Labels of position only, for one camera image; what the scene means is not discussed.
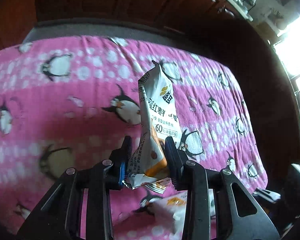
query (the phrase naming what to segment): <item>pink blanket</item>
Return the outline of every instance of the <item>pink blanket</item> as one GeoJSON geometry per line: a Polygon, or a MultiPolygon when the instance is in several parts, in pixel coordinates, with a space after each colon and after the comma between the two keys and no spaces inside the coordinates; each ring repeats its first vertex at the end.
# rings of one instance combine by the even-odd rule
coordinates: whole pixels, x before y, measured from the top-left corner
{"type": "MultiPolygon", "coordinates": [[[[138,79],[161,62],[173,82],[189,158],[230,168],[252,192],[265,188],[243,96],[230,70],[205,57],[143,41],[65,37],[0,51],[0,221],[13,233],[69,165],[92,167],[140,139],[138,79]],[[117,111],[125,100],[126,112],[117,111]]],[[[156,224],[144,187],[111,192],[117,239],[178,239],[156,224]]]]}

